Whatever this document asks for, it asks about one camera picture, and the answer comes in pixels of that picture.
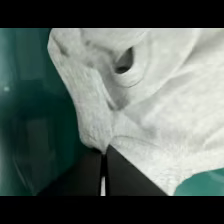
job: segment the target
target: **garment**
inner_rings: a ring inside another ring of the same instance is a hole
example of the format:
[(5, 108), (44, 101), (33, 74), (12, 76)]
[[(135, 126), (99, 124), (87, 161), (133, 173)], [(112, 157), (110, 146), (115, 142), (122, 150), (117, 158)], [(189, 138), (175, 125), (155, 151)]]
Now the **garment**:
[(223, 29), (54, 28), (48, 50), (87, 146), (111, 144), (168, 195), (224, 167)]

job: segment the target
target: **cloth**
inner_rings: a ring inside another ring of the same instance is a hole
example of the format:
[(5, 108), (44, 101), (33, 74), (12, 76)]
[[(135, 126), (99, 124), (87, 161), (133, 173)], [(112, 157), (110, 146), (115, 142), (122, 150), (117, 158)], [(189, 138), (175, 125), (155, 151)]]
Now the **cloth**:
[(48, 50), (87, 146), (111, 144), (168, 195), (224, 167), (222, 28), (54, 28)]

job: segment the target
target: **gray fabric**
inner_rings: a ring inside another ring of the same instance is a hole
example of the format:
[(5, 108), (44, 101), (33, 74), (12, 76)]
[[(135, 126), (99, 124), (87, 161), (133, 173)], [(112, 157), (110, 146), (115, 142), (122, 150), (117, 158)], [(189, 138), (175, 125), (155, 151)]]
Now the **gray fabric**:
[(48, 50), (87, 146), (113, 145), (169, 195), (224, 167), (223, 29), (55, 28)]

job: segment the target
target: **green surface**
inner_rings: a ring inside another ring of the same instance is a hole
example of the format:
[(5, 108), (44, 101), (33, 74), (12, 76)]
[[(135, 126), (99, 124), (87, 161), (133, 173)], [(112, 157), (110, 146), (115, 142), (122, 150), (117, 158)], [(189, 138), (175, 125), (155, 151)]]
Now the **green surface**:
[(0, 29), (0, 195), (35, 195), (87, 150), (48, 56), (49, 32)]

